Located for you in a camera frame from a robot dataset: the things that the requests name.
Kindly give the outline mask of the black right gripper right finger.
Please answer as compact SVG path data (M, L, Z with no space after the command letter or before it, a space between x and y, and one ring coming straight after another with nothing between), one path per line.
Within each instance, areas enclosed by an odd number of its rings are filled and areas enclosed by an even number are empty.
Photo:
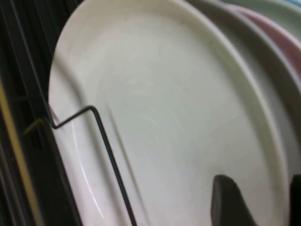
M301 226L301 175L295 174L291 181L291 225Z

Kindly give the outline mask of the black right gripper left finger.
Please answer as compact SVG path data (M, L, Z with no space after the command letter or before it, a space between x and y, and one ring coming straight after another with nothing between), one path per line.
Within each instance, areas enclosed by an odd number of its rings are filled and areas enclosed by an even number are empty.
M255 226L241 191L235 181L226 175L216 175L211 198L213 226Z

